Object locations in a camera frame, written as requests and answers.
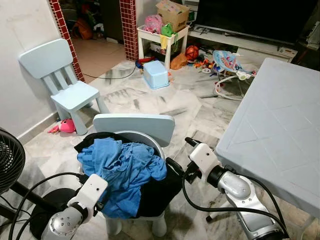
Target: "blue plastic container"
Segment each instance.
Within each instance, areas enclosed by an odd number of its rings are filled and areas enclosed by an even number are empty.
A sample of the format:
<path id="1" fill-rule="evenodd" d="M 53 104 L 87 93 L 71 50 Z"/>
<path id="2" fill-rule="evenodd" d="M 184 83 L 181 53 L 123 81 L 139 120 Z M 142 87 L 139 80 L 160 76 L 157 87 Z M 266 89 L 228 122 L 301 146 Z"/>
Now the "blue plastic container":
<path id="1" fill-rule="evenodd" d="M 169 85 L 168 71 L 160 61 L 151 61 L 143 65 L 145 82 L 151 89 L 159 89 Z"/>

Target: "pink bag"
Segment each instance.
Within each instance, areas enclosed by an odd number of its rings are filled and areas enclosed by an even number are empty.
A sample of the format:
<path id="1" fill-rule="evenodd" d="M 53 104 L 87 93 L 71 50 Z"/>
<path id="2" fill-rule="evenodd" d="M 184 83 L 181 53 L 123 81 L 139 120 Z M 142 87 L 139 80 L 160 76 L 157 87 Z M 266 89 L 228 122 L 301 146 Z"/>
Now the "pink bag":
<path id="1" fill-rule="evenodd" d="M 163 26 L 162 18 L 159 15 L 150 15 L 145 18 L 144 29 L 145 31 L 153 34 L 161 34 L 161 27 Z"/>

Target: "orange ball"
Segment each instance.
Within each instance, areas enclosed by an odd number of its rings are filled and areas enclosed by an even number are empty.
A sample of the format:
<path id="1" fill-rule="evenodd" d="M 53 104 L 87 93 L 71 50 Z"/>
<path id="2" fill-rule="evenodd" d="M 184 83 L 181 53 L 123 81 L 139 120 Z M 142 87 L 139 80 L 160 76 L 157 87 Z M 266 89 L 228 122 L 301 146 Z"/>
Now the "orange ball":
<path id="1" fill-rule="evenodd" d="M 195 60 L 198 57 L 198 55 L 199 49 L 194 45 L 188 46 L 185 50 L 185 56 L 188 60 Z"/>

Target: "blue cloth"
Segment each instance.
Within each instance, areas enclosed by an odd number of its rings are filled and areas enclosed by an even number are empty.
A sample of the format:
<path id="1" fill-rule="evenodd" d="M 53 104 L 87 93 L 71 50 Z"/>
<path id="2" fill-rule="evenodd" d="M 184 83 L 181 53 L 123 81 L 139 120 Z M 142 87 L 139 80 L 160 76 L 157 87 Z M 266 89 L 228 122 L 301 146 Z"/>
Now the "blue cloth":
<path id="1" fill-rule="evenodd" d="M 104 194 L 108 202 L 102 212 L 110 218 L 135 217 L 139 208 L 140 187 L 150 178 L 157 181 L 167 175 L 165 161 L 155 150 L 141 143 L 124 143 L 111 137 L 95 139 L 77 155 L 83 171 L 97 174 L 108 182 Z"/>

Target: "black television screen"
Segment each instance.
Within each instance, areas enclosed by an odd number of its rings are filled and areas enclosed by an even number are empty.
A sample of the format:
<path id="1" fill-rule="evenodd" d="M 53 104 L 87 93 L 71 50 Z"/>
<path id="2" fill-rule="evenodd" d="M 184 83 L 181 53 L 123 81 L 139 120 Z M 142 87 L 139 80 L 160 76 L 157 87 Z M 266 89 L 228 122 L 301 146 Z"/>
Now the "black television screen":
<path id="1" fill-rule="evenodd" d="M 317 0 L 200 0 L 196 24 L 284 43 L 297 41 Z"/>

